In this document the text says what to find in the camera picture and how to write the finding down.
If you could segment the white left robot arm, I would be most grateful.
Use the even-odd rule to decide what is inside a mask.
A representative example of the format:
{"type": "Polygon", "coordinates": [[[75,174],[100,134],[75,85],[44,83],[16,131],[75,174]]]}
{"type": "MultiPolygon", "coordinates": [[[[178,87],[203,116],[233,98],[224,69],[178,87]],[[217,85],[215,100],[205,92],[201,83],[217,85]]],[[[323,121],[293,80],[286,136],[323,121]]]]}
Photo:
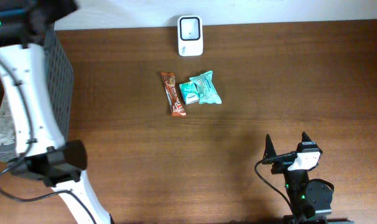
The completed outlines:
{"type": "Polygon", "coordinates": [[[43,182],[78,223],[112,223],[88,179],[84,144],[60,132],[45,79],[45,35],[77,9],[75,1],[0,1],[0,79],[17,140],[6,172],[43,182]]]}

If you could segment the grey plastic mesh basket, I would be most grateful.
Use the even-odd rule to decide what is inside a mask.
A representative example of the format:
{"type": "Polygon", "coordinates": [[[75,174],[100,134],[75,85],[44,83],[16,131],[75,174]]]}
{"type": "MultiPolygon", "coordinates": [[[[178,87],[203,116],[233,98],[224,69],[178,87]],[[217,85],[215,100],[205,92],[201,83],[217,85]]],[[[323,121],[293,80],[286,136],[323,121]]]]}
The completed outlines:
{"type": "MultiPolygon", "coordinates": [[[[72,104],[74,75],[72,65],[54,31],[50,26],[45,36],[45,71],[49,97],[55,120],[65,139],[68,138],[72,104]]],[[[5,96],[0,80],[0,106],[5,96]]],[[[0,146],[0,161],[7,162],[16,157],[15,143],[0,146]]]]}

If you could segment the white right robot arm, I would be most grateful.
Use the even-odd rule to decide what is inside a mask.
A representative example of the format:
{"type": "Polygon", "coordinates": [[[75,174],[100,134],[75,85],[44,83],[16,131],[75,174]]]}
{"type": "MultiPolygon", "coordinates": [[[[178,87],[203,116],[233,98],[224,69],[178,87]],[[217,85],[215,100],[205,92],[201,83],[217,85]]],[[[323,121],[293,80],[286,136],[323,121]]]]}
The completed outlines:
{"type": "Polygon", "coordinates": [[[276,154],[270,135],[266,135],[264,155],[256,165],[271,165],[272,175],[284,176],[286,195],[264,177],[261,178],[283,197],[292,212],[283,216],[283,223],[352,223],[347,218],[327,218],[332,213],[335,187],[326,180],[309,178],[308,172],[318,166],[322,154],[321,148],[305,132],[302,133],[302,140],[295,151],[280,155],[276,154]]]}

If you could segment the teal wet wipes pouch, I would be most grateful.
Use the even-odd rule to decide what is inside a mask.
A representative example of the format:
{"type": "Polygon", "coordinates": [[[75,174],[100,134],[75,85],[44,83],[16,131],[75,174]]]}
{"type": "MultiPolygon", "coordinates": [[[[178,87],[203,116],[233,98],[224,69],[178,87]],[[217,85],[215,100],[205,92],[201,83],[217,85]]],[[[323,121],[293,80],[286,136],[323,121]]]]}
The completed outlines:
{"type": "Polygon", "coordinates": [[[212,82],[213,71],[207,71],[196,77],[190,77],[189,80],[197,87],[200,104],[222,104],[222,100],[216,91],[212,82]]]}

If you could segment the red chocolate bar wrapper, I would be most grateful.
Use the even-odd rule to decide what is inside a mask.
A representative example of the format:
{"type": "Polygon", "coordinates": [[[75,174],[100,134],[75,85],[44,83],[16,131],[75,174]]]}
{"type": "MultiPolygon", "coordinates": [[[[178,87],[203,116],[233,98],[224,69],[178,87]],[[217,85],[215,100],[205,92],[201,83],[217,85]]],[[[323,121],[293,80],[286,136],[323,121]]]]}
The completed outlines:
{"type": "Polygon", "coordinates": [[[175,75],[170,72],[161,72],[161,77],[164,83],[165,92],[169,101],[171,115],[175,117],[184,117],[186,112],[177,96],[175,85],[175,75]]]}

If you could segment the teal Kleenex tissue pack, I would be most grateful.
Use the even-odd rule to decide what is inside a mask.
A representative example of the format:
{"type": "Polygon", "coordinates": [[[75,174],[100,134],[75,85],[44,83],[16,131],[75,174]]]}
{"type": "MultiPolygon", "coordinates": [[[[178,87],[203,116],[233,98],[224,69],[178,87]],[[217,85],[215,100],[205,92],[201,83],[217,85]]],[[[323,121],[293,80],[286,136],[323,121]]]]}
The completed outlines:
{"type": "Polygon", "coordinates": [[[186,105],[199,101],[197,87],[193,82],[181,83],[179,88],[186,105]]]}

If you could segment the white cream tube gold cap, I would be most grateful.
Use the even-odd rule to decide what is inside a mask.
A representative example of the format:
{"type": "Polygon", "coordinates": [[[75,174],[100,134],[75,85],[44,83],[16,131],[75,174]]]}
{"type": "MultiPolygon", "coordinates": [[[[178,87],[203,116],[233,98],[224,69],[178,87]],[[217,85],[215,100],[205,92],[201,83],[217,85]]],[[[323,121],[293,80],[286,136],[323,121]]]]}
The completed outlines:
{"type": "Polygon", "coordinates": [[[3,96],[0,106],[0,146],[8,146],[16,141],[14,120],[7,96],[3,96]]]}

